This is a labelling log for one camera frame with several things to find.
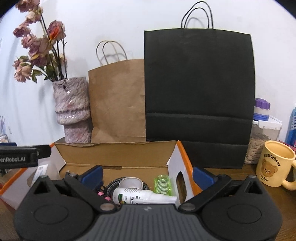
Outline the translucent plastic jar with label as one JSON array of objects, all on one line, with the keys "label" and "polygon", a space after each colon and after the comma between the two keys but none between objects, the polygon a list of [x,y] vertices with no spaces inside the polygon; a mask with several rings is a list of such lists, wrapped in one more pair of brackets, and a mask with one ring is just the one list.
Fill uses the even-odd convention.
[{"label": "translucent plastic jar with label", "polygon": [[39,166],[27,179],[27,185],[31,187],[40,176],[46,175],[47,169],[48,164]]}]

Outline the white spray bottle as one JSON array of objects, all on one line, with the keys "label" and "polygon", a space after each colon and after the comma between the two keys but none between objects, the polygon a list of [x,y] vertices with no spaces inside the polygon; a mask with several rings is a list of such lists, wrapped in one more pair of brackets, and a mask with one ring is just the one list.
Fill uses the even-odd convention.
[{"label": "white spray bottle", "polygon": [[151,190],[136,188],[116,188],[112,194],[112,201],[117,204],[176,204],[176,196],[154,193]]}]

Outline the green transparent bottle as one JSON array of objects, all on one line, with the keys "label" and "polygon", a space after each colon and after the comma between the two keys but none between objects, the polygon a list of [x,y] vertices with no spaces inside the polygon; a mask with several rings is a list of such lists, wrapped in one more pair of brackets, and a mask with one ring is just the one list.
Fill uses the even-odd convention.
[{"label": "green transparent bottle", "polygon": [[168,175],[158,175],[154,178],[154,193],[172,196],[171,181]]}]

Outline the white tape roll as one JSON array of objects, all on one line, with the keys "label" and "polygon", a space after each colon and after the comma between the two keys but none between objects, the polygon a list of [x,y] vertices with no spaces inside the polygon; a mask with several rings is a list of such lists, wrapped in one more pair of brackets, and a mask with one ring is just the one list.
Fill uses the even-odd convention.
[{"label": "white tape roll", "polygon": [[143,190],[144,183],[137,177],[125,177],[123,178],[118,185],[119,188],[136,188]]}]

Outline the red orange cardboard box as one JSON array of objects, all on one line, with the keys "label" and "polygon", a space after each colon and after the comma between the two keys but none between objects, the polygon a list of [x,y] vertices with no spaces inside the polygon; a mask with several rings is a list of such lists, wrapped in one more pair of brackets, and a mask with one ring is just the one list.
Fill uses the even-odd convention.
[{"label": "red orange cardboard box", "polygon": [[137,177],[150,189],[158,175],[170,177],[173,193],[184,202],[202,190],[193,180],[193,167],[180,141],[51,144],[51,156],[39,161],[61,178],[66,171],[81,175],[96,165],[103,168],[107,185],[119,177]]}]

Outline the yellow bear mug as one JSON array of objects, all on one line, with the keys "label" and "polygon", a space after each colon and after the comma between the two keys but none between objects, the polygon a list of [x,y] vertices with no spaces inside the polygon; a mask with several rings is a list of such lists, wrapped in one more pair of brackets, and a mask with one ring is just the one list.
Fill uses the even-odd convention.
[{"label": "yellow bear mug", "polygon": [[295,168],[294,150],[277,141],[266,141],[256,167],[258,179],[267,186],[294,191],[295,181],[287,181],[291,168]]}]

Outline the clear food container with seeds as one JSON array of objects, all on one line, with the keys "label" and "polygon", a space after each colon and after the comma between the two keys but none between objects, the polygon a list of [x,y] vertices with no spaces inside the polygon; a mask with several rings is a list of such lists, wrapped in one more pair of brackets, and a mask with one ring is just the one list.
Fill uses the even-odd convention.
[{"label": "clear food container with seeds", "polygon": [[273,116],[268,120],[253,120],[245,164],[257,164],[266,141],[277,141],[282,122]]}]

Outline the purple textured vase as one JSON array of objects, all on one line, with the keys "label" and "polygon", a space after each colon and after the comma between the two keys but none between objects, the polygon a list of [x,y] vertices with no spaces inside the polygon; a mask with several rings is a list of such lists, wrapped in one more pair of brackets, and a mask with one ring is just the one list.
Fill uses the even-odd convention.
[{"label": "purple textured vase", "polygon": [[64,128],[65,142],[91,142],[90,102],[85,77],[72,77],[53,83],[57,123]]}]

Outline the blue soda can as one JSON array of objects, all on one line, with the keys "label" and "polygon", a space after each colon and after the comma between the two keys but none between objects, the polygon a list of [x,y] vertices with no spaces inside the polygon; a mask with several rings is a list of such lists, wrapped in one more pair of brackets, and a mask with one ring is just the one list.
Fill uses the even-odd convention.
[{"label": "blue soda can", "polygon": [[287,136],[285,139],[285,143],[295,147],[295,134],[296,134],[296,107],[292,110],[292,113],[290,115],[290,121],[288,123],[288,130],[287,130]]}]

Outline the purple white small jar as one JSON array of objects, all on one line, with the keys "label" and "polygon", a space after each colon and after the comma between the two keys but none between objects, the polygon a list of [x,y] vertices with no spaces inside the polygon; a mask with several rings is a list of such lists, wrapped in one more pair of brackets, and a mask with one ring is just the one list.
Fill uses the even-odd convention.
[{"label": "purple white small jar", "polygon": [[268,121],[269,119],[270,103],[262,98],[256,98],[254,103],[254,121]]}]

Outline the brown paper bag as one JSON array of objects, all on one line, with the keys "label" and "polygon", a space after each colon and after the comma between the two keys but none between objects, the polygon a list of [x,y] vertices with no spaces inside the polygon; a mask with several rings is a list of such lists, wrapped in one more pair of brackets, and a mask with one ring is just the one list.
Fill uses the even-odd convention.
[{"label": "brown paper bag", "polygon": [[125,59],[89,70],[93,143],[144,142],[144,60]]}]

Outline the black paper bag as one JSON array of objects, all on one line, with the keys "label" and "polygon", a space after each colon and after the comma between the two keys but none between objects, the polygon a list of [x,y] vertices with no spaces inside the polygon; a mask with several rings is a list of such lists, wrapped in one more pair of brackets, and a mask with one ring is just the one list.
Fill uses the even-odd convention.
[{"label": "black paper bag", "polygon": [[144,33],[148,141],[180,141],[194,166],[240,169],[252,128],[255,67],[251,36],[181,26]]}]

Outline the dried pink roses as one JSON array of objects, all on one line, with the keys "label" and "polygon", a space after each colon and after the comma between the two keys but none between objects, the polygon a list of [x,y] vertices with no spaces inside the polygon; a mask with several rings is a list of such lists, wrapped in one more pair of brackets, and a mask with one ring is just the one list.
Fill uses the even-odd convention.
[{"label": "dried pink roses", "polygon": [[37,82],[38,76],[44,76],[45,80],[51,82],[66,80],[64,24],[54,20],[46,26],[40,1],[19,1],[16,8],[27,15],[13,35],[21,38],[21,45],[28,50],[28,54],[14,61],[15,80]]}]

